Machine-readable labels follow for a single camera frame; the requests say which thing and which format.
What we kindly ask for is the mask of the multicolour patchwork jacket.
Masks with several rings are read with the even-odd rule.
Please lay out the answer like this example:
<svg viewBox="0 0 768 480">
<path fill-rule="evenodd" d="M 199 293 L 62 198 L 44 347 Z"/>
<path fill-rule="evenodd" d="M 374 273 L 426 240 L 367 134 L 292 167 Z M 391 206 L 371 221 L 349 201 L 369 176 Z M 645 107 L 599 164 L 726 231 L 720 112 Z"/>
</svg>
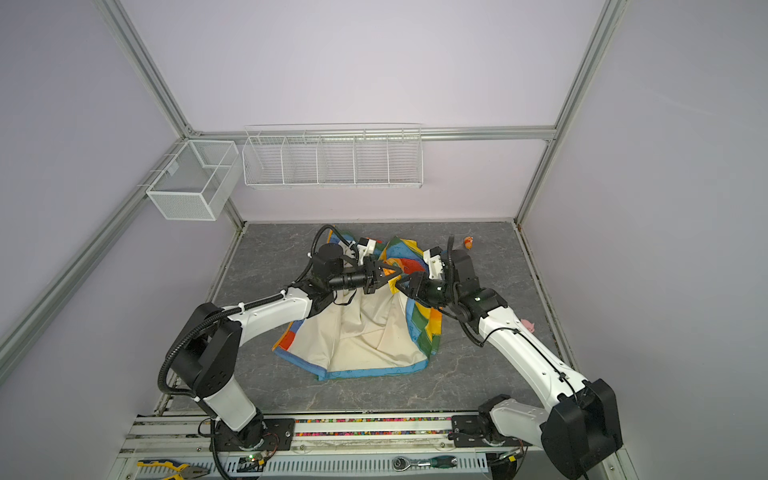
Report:
<svg viewBox="0 0 768 480">
<path fill-rule="evenodd" d="M 410 374 L 438 352 L 443 315 L 395 282 L 371 294 L 339 292 L 322 313 L 289 324 L 273 352 L 320 381 Z"/>
</svg>

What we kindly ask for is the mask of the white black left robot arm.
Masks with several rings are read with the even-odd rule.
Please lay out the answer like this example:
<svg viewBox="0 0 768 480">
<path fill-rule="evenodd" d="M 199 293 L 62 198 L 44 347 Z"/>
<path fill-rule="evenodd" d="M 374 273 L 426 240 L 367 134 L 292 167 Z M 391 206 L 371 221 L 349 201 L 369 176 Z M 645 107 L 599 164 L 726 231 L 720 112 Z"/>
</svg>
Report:
<svg viewBox="0 0 768 480">
<path fill-rule="evenodd" d="M 192 399 L 211 419 L 212 438 L 222 434 L 241 450 L 261 446 L 267 436 L 263 414 L 235 378 L 239 349 L 269 330 L 319 315 L 338 293 L 372 294 L 403 273 L 354 246 L 350 250 L 348 256 L 339 243 L 322 245 L 296 280 L 266 298 L 196 307 L 165 354 L 158 389 Z"/>
</svg>

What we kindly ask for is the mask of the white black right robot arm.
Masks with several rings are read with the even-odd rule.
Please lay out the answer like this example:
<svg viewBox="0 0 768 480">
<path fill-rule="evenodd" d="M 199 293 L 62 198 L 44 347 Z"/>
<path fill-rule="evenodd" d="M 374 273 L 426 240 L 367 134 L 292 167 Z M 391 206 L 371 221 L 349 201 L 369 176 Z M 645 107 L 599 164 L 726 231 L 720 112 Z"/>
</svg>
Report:
<svg viewBox="0 0 768 480">
<path fill-rule="evenodd" d="M 477 346 L 494 347 L 541 403 L 493 404 L 488 417 L 499 434 L 541 448 L 567 479 L 587 478 L 622 448 L 617 397 L 606 381 L 588 380 L 538 340 L 499 293 L 482 286 L 467 252 L 441 251 L 427 264 L 427 271 L 403 275 L 396 288 L 457 320 Z"/>
</svg>

